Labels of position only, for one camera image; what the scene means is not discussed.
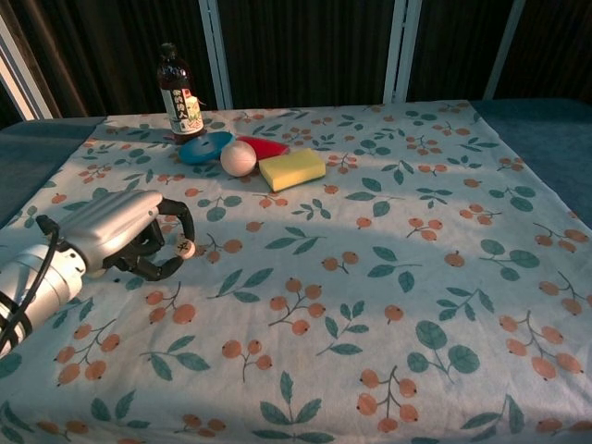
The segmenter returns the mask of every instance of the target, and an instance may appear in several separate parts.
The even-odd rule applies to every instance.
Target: sponge
[[[326,174],[325,162],[310,148],[261,160],[259,169],[273,191],[322,178]]]

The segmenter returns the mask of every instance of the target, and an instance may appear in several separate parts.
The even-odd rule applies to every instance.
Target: red object
[[[259,139],[257,137],[240,136],[237,137],[237,141],[249,143],[254,149],[258,161],[267,159],[267,157],[287,154],[290,150],[286,143],[273,142],[267,139]]]

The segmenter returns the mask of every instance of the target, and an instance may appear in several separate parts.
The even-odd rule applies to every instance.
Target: bottle cap
[[[173,58],[177,55],[177,46],[174,43],[163,43],[160,45],[160,55],[163,58]]]

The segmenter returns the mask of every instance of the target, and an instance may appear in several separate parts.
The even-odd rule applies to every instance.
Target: blue object
[[[234,136],[226,131],[206,132],[183,143],[179,150],[179,159],[184,164],[195,165],[220,157],[222,148],[231,143]]]

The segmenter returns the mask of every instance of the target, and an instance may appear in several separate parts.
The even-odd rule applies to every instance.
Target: floral tablecloth
[[[590,230],[468,103],[204,117],[327,175],[272,193],[181,164],[164,115],[99,125],[0,231],[5,257],[43,241],[36,215],[125,189],[186,202],[197,254],[161,282],[85,279],[0,361],[0,440],[592,439]],[[179,231],[160,223],[155,261]]]

